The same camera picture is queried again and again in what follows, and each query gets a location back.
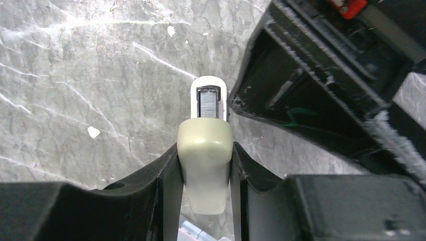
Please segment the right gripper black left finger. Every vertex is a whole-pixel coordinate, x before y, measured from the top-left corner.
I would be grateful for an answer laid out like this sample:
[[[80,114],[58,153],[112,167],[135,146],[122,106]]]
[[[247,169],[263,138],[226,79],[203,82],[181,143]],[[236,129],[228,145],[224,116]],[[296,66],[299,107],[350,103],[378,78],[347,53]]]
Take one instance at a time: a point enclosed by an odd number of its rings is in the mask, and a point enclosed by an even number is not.
[[[1,240],[176,240],[183,193],[177,147],[102,190],[1,184]]]

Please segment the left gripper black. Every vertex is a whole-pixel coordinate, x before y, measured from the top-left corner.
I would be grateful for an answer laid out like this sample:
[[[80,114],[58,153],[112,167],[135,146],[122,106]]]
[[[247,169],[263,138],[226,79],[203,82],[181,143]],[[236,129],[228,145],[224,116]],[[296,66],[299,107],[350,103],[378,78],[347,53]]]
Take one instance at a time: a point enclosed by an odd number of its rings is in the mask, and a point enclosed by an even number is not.
[[[425,186],[425,129],[391,100],[410,60],[327,1],[272,1],[229,105],[375,174]]]

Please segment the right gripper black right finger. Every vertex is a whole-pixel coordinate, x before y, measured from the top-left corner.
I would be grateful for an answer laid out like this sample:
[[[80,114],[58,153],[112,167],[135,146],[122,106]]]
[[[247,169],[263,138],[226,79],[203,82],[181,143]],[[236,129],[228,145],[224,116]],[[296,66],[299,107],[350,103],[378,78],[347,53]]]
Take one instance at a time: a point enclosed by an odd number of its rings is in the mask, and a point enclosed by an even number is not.
[[[234,142],[236,240],[425,240],[425,191],[398,175],[280,178]]]

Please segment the pale green white stapler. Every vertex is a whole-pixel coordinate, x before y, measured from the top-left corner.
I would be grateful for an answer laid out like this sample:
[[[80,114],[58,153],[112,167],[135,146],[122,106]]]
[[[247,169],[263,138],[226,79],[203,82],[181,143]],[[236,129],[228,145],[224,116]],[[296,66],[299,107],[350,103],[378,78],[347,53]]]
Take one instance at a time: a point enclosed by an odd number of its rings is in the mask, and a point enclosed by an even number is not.
[[[190,119],[178,127],[177,150],[193,213],[225,210],[233,152],[227,86],[215,76],[195,79],[190,87]]]

